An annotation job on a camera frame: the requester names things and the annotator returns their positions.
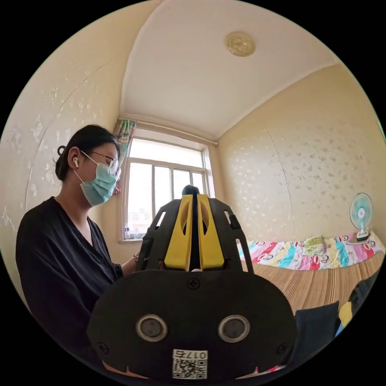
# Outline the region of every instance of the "eyeglasses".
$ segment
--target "eyeglasses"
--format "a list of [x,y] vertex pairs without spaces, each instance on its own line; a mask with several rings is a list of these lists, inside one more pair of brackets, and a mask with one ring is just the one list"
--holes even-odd
[[119,167],[119,160],[117,158],[111,158],[109,156],[105,156],[104,154],[101,154],[101,153],[97,153],[97,152],[92,152],[94,154],[98,154],[99,156],[102,156],[102,157],[105,157],[109,160],[111,160],[110,164],[109,164],[109,173],[113,176],[115,176],[115,178],[117,179],[117,181],[119,180],[119,178],[121,177],[121,168]]

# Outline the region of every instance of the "bamboo mat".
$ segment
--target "bamboo mat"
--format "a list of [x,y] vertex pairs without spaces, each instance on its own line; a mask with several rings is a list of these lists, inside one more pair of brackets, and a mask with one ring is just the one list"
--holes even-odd
[[[384,259],[382,252],[350,267],[298,271],[294,269],[253,264],[256,275],[277,286],[288,299],[292,311],[320,307],[339,301],[339,308],[347,302],[359,281],[373,275]],[[241,262],[247,271],[245,262]]]

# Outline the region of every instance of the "black hair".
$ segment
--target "black hair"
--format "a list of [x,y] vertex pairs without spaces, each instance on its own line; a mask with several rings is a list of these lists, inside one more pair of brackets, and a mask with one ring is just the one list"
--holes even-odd
[[82,152],[90,155],[90,153],[97,148],[98,146],[104,144],[114,144],[117,152],[118,158],[121,155],[120,148],[117,143],[116,137],[111,134],[105,128],[99,125],[87,125],[78,130],[70,139],[67,146],[60,146],[57,150],[59,155],[58,160],[55,165],[55,174],[60,181],[64,181],[68,172],[68,152],[69,150],[76,146]]
[[187,194],[193,194],[194,196],[200,194],[200,190],[193,185],[186,185],[184,189],[182,189],[182,195],[185,196]]

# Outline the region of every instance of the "ceiling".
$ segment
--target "ceiling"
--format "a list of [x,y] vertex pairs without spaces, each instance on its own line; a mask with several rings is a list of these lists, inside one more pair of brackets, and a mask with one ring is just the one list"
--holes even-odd
[[[225,37],[253,37],[249,57]],[[164,0],[141,28],[123,79],[121,115],[218,139],[256,107],[336,56],[288,19],[236,0]]]

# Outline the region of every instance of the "floral curtain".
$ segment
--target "floral curtain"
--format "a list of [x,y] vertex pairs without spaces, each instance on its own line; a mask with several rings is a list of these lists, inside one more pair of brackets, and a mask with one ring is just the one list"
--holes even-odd
[[[129,119],[119,119],[114,130],[114,135],[117,138],[119,147],[121,148],[121,156],[119,158],[119,167],[122,166],[125,161],[127,154],[130,149],[131,140],[133,139],[133,134],[137,127],[135,121],[130,121]],[[114,194],[118,195],[121,192],[121,187],[119,181],[114,190]]]

